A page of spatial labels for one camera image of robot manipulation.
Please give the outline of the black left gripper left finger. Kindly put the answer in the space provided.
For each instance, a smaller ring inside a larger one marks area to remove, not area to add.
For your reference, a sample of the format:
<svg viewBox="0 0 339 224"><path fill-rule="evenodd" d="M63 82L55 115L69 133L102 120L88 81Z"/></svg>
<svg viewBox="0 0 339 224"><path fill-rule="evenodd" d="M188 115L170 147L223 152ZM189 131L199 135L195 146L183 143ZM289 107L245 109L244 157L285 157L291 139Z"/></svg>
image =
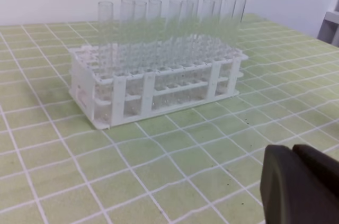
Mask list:
<svg viewBox="0 0 339 224"><path fill-rule="evenodd" d="M338 223L338 182L322 182L292 148L265 148L260 194L266 223Z"/></svg>

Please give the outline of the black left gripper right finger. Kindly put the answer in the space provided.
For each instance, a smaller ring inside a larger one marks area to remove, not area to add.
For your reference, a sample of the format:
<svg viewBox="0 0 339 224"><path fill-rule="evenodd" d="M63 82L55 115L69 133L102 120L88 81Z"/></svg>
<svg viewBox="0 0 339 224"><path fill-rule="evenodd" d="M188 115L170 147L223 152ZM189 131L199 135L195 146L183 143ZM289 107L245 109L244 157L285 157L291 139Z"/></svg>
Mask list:
<svg viewBox="0 0 339 224"><path fill-rule="evenodd" d="M292 151L322 182L338 182L338 161L308 145L294 145Z"/></svg>

